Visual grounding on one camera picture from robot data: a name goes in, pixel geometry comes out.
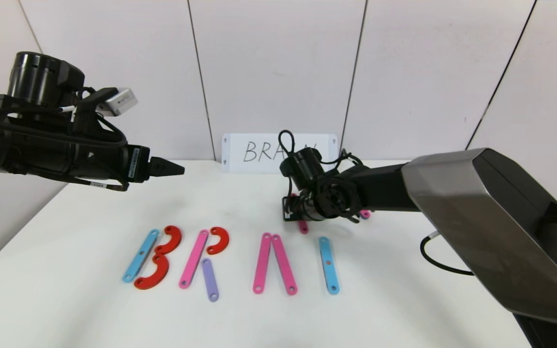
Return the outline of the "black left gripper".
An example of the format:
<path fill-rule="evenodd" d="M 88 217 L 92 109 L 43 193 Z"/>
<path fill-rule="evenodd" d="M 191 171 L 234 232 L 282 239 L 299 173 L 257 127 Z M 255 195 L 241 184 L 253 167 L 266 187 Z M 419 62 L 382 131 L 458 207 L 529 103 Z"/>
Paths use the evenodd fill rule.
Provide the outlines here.
<path fill-rule="evenodd" d="M 142 183 L 152 177 L 177 176 L 185 168 L 161 157 L 149 159 L 150 149 L 141 145 L 121 147 L 79 147 L 76 176 L 89 180 L 117 180 Z"/>

